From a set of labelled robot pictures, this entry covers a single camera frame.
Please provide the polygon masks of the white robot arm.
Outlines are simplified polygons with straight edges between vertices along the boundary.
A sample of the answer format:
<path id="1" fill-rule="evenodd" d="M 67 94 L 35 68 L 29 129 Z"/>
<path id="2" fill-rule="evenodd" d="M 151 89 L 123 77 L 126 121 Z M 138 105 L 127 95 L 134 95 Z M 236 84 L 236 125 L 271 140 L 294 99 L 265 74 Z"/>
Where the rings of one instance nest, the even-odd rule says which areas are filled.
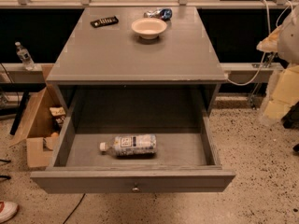
<path id="1" fill-rule="evenodd" d="M 288 63 L 286 69 L 271 75 L 262 102 L 259 120 L 264 125 L 272 125 L 299 102 L 299 6 L 256 49 L 275 52 Z"/>

